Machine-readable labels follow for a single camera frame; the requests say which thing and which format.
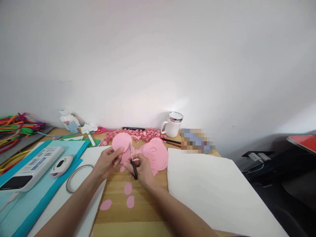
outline scissors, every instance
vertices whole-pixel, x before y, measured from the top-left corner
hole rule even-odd
[[[131,151],[131,164],[132,164],[132,166],[133,166],[133,169],[134,169],[134,174],[135,175],[133,175],[134,176],[134,180],[137,180],[137,177],[138,177],[138,175],[137,175],[137,169],[136,169],[136,164],[135,164],[135,161],[133,161],[133,154],[132,154],[132,145],[131,145],[131,142],[129,143],[129,149],[130,149],[130,151]]]
[[[95,131],[95,134],[100,134],[100,133],[104,133],[104,132],[114,132],[116,131],[115,129],[106,129],[104,127],[98,127],[98,130]]]

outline white foam board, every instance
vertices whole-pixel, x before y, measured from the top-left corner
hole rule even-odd
[[[169,193],[215,230],[251,237],[288,237],[235,163],[168,149]]]

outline scissor blade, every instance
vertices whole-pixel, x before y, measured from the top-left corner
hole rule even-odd
[[[131,145],[131,143],[129,143],[129,150],[131,151],[131,158],[132,158],[132,161],[133,161],[133,154],[132,154],[132,145]]]

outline black scissor handle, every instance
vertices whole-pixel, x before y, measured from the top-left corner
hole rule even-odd
[[[131,160],[131,164],[132,164],[133,169],[134,169],[134,174],[135,174],[135,175],[133,175],[133,176],[134,176],[134,179],[137,180],[138,175],[137,175],[137,169],[136,169],[135,161],[132,161],[132,160]]]

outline white mug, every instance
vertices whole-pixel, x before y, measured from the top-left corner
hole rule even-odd
[[[165,133],[168,137],[176,137],[179,133],[183,115],[178,112],[170,112],[167,119],[161,125],[161,133]]]

